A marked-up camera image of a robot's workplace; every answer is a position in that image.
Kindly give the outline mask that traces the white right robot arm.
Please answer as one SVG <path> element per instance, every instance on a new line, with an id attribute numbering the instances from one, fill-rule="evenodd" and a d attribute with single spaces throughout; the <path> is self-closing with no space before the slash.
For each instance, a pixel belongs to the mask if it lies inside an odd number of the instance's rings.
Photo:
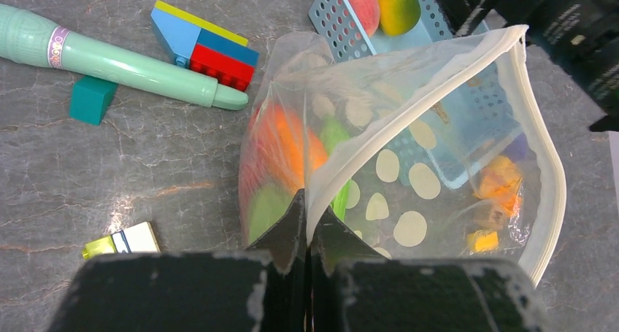
<path id="1" fill-rule="evenodd" d="M 435 0 L 455 36 L 468 36 L 497 12 L 507 26 L 527 25 L 542 48 L 604 117 L 592 132 L 618 130 L 618 0 Z"/>

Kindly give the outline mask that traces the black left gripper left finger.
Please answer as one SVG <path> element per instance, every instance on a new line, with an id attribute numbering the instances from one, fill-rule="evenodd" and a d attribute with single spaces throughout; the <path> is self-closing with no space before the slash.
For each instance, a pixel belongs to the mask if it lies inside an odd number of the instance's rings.
<path id="1" fill-rule="evenodd" d="M 305 199 L 246 250 L 107 254 L 76 273 L 51 331 L 300 331 Z"/>

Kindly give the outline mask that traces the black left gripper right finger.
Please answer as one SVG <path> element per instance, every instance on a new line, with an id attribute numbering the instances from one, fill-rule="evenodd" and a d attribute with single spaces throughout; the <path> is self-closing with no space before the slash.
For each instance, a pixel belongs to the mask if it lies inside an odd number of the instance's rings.
<path id="1" fill-rule="evenodd" d="M 331 210 L 311 243 L 315 331 L 547 331 L 530 279 L 504 259 L 388 259 Z"/>

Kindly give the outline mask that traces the clear polka dot zip bag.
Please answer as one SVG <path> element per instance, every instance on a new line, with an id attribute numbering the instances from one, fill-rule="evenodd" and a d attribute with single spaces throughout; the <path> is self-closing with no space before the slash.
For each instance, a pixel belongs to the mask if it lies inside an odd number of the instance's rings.
<path id="1" fill-rule="evenodd" d="M 526 68 L 525 25 L 359 57 L 312 32 L 275 43 L 251 113 L 292 109 L 328 160 L 305 176 L 305 223 L 327 210 L 387 258 L 491 256 L 541 280 L 561 232 L 566 178 Z M 481 170 L 505 155 L 523 175 L 519 210 L 499 248 L 471 252 L 483 204 Z M 294 196 L 272 177 L 240 208 L 245 244 L 267 232 Z"/>

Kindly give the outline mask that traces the orange red toy fruit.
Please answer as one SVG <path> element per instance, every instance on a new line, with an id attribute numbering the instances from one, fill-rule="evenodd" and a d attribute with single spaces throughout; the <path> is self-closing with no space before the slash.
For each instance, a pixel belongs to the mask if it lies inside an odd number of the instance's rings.
<path id="1" fill-rule="evenodd" d="M 328 160 L 322 141 L 303 120 L 281 104 L 255 108 L 242 146 L 239 167 L 239 203 L 243 211 L 269 177 L 286 196 L 305 185 L 305 176 Z"/>

